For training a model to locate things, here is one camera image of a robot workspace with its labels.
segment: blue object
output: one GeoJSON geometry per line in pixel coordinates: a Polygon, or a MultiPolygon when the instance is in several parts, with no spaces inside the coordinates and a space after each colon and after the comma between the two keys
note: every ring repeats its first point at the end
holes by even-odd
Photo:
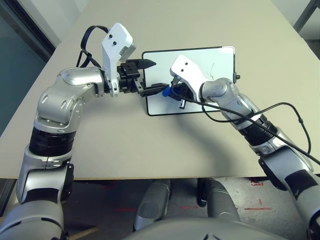
{"type": "Polygon", "coordinates": [[[171,95],[171,87],[168,86],[167,88],[165,88],[163,91],[162,91],[162,96],[164,97],[168,97],[171,95]]]}

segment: wooden stick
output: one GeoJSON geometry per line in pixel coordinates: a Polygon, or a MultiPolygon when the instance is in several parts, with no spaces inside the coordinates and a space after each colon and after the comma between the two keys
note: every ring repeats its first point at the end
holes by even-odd
{"type": "Polygon", "coordinates": [[[77,240],[79,238],[82,238],[84,236],[92,234],[92,233],[94,233],[96,231],[98,231],[98,227],[97,226],[89,228],[89,229],[81,231],[81,232],[78,232],[76,234],[73,234],[72,236],[69,237],[69,240],[77,240]]]}

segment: black frame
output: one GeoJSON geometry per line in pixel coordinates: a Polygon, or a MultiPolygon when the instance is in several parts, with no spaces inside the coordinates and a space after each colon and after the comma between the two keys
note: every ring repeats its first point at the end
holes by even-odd
{"type": "Polygon", "coordinates": [[[29,14],[25,11],[25,9],[20,5],[17,0],[4,0],[7,5],[15,12],[15,14],[19,17],[19,19],[24,23],[24,25],[29,29],[29,31],[35,36],[35,38],[40,42],[40,44],[45,48],[45,50],[52,55],[56,50],[56,47],[52,44],[52,42],[47,38],[47,36],[42,32],[42,30],[38,27],[38,25],[32,20],[29,14]]]}
{"type": "MultiPolygon", "coordinates": [[[[141,58],[144,59],[144,54],[146,53],[161,53],[161,52],[176,52],[176,51],[189,51],[189,50],[201,50],[201,49],[220,49],[222,47],[230,47],[230,46],[207,46],[207,47],[195,47],[195,48],[182,48],[182,49],[168,49],[168,50],[152,50],[152,51],[144,51],[141,55],[141,58]]],[[[236,72],[236,52],[233,52],[233,74],[236,72]]],[[[145,70],[143,69],[143,85],[146,86],[146,75],[145,70]]],[[[156,116],[166,116],[166,115],[180,115],[180,114],[199,114],[203,113],[203,111],[194,111],[194,112],[177,112],[177,113],[165,113],[165,114],[156,114],[150,115],[148,108],[148,96],[145,97],[146,104],[146,112],[151,117],[156,116]]]]}

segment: wall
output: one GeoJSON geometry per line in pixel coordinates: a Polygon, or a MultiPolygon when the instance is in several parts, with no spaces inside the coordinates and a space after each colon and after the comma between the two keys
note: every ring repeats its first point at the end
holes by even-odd
{"type": "MultiPolygon", "coordinates": [[[[18,0],[51,42],[57,46],[90,0],[18,0]]],[[[271,0],[293,26],[309,0],[271,0]]],[[[300,31],[307,40],[320,39],[320,9],[300,31]]]]}
{"type": "Polygon", "coordinates": [[[2,17],[0,17],[0,29],[0,54],[2,56],[0,58],[1,136],[46,63],[2,17]]]}
{"type": "Polygon", "coordinates": [[[18,0],[51,42],[58,46],[89,0],[18,0]]]}
{"type": "MultiPolygon", "coordinates": [[[[272,0],[273,4],[293,26],[310,0],[272,0]]],[[[299,32],[306,40],[320,39],[320,9],[317,8],[299,32]]]]}

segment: red tape mark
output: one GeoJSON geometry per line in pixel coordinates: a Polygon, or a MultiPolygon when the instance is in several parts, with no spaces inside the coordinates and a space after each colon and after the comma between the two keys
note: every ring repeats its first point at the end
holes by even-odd
{"type": "Polygon", "coordinates": [[[180,206],[180,209],[197,209],[199,208],[198,206],[180,206]]]}
{"type": "Polygon", "coordinates": [[[115,212],[135,212],[137,211],[136,208],[116,208],[115,212]]]}
{"type": "Polygon", "coordinates": [[[263,186],[264,185],[263,182],[254,182],[254,181],[252,181],[251,177],[250,177],[250,181],[251,181],[251,186],[263,186]]]}
{"type": "Polygon", "coordinates": [[[248,207],[245,208],[244,210],[272,210],[271,207],[248,207]]]}
{"type": "Polygon", "coordinates": [[[116,180],[113,180],[111,186],[103,185],[101,188],[103,190],[109,190],[109,189],[114,189],[115,187],[116,187],[116,180]]]}

